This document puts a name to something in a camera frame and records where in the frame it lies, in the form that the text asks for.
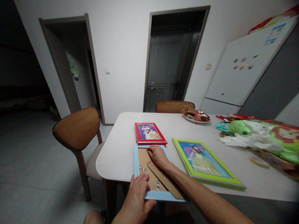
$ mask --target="picture frame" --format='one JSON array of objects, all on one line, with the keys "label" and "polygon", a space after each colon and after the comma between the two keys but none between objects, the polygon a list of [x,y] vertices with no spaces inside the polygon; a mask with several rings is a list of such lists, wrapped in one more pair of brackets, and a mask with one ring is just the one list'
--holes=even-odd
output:
[{"label": "picture frame", "polygon": [[138,145],[166,145],[167,141],[155,123],[135,123]]},{"label": "picture frame", "polygon": [[[139,155],[138,155],[138,149],[144,148],[147,149],[151,145],[134,145],[134,176],[135,179],[140,175],[140,168],[139,168]],[[160,146],[168,158],[169,161],[170,157],[168,152],[166,151],[165,146]],[[157,191],[154,189],[151,189],[150,191],[146,192],[145,199],[152,199],[157,201],[171,201],[171,202],[186,202],[186,200],[183,199],[176,199],[169,191]]]},{"label": "picture frame", "polygon": [[[186,172],[191,177],[225,187],[246,189],[242,182],[224,165],[204,142],[178,138],[173,138],[172,141]],[[201,160],[192,158],[193,156],[197,157],[197,155],[194,155],[196,154],[195,151],[199,151],[197,154],[199,154]]]}]

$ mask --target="white table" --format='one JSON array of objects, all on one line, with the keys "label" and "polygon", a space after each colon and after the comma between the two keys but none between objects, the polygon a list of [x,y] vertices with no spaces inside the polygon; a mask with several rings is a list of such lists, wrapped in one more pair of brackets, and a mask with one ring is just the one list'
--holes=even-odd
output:
[{"label": "white table", "polygon": [[106,203],[112,204],[107,205],[107,210],[114,209],[116,182],[130,182],[134,173],[134,144],[136,144],[134,123],[137,122],[157,125],[168,142],[166,149],[171,161],[182,171],[185,172],[185,169],[172,143],[172,138],[203,141],[247,187],[245,191],[240,191],[204,184],[212,191],[295,202],[299,193],[299,184],[272,167],[265,169],[250,162],[249,158],[254,154],[249,149],[228,147],[219,142],[220,131],[215,126],[221,121],[215,115],[210,116],[212,119],[210,123],[195,124],[186,120],[182,114],[121,113],[96,162],[97,171],[106,182],[104,182]]}]

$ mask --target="tape roll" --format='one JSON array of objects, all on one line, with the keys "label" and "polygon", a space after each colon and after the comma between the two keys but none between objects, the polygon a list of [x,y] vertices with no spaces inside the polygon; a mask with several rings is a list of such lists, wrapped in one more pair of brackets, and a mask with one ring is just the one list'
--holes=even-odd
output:
[{"label": "tape roll", "polygon": [[256,157],[256,156],[250,157],[249,160],[252,163],[254,163],[255,165],[258,165],[260,167],[263,167],[263,168],[269,168],[270,167],[269,164],[266,161],[264,161],[261,158]]}]

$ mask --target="white refrigerator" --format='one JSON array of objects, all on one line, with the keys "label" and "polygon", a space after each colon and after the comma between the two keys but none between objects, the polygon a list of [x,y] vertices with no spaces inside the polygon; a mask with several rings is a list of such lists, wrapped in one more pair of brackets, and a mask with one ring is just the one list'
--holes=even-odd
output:
[{"label": "white refrigerator", "polygon": [[200,109],[238,113],[298,21],[294,16],[230,42]]}]

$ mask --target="photo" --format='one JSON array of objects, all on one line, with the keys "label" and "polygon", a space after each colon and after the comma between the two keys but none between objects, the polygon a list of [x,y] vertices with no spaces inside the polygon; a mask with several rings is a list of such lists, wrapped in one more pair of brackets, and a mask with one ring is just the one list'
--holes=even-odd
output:
[{"label": "photo", "polygon": [[141,139],[146,140],[161,140],[160,135],[157,133],[157,130],[153,124],[138,124],[139,133]]},{"label": "photo", "polygon": [[231,178],[202,144],[181,141],[179,144],[195,172]]}]

